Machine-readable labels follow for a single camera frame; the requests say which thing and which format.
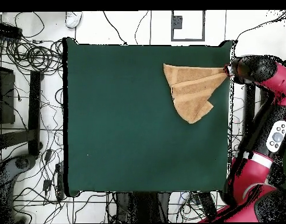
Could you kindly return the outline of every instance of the folded cloth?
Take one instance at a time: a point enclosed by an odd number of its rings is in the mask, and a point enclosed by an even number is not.
[[[227,75],[223,68],[163,65],[178,114],[193,124],[214,107],[208,99]]]

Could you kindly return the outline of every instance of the green tabletop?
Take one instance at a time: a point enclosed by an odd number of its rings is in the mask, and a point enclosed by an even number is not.
[[[221,190],[228,159],[229,80],[188,124],[163,64],[223,67],[222,47],[85,45],[67,39],[69,191]]]

